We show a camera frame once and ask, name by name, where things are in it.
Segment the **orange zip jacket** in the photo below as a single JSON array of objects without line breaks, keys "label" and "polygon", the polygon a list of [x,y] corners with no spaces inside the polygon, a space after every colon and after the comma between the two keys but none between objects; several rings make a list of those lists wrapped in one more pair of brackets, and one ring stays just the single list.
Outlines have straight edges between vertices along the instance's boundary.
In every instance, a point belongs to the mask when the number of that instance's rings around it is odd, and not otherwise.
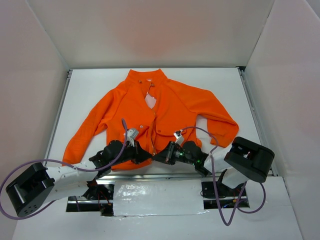
[{"label": "orange zip jacket", "polygon": [[160,69],[131,70],[92,108],[66,146],[62,160],[80,163],[92,138],[101,132],[106,132],[107,142],[122,141],[122,122],[138,130],[137,141],[152,155],[173,141],[178,130],[182,130],[185,141],[200,147],[195,130],[198,116],[206,118],[213,145],[227,147],[239,131],[238,124],[211,91],[169,79]]}]

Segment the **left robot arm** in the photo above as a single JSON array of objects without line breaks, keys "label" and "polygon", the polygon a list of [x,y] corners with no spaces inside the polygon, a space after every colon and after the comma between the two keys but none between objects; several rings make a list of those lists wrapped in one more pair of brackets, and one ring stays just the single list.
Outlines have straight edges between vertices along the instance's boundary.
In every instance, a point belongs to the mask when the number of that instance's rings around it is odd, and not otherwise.
[{"label": "left robot arm", "polygon": [[97,199],[108,192],[98,185],[97,179],[109,174],[113,166],[125,162],[136,166],[151,157],[137,141],[131,144],[113,140],[88,160],[75,165],[49,167],[41,162],[33,163],[5,191],[17,217],[26,219],[43,204],[62,198]]}]

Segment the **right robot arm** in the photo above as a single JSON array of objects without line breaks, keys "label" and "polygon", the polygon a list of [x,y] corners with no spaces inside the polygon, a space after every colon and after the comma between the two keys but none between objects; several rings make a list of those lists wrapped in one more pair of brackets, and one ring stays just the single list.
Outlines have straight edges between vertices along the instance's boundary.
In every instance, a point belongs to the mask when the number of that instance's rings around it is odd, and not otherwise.
[{"label": "right robot arm", "polygon": [[264,183],[274,158],[275,153],[271,149],[240,136],[233,140],[229,152],[217,160],[212,154],[203,152],[193,141],[183,145],[171,141],[164,150],[152,157],[154,161],[167,165],[176,162],[193,165],[203,177],[214,173],[209,165],[218,161],[227,163],[230,168],[225,170],[222,180],[217,184],[218,192],[223,196],[230,195],[238,185],[248,180]]}]

